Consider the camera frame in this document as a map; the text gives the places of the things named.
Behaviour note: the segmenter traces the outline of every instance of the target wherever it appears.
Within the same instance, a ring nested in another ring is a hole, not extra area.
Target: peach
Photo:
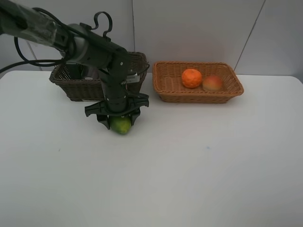
[[[217,75],[206,77],[203,81],[203,89],[205,91],[219,91],[223,86],[221,78]]]

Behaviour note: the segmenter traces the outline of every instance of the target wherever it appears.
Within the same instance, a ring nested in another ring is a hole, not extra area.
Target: light brown wicker basket
[[[223,88],[207,92],[202,84],[194,89],[184,87],[181,76],[186,69],[199,70],[203,78],[210,75],[221,77]],[[153,87],[160,98],[169,103],[226,103],[244,92],[232,68],[221,62],[158,61],[153,66]]]

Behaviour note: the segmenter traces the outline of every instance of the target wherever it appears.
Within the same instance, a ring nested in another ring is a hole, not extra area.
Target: white table
[[[127,136],[89,102],[71,102],[49,72],[0,80],[3,227],[303,226],[303,84],[239,76],[223,105],[150,107]]]

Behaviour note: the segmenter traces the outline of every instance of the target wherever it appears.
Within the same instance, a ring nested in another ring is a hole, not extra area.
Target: label
[[[139,81],[140,81],[140,76],[137,73],[135,75],[126,77],[127,84],[138,83]]]

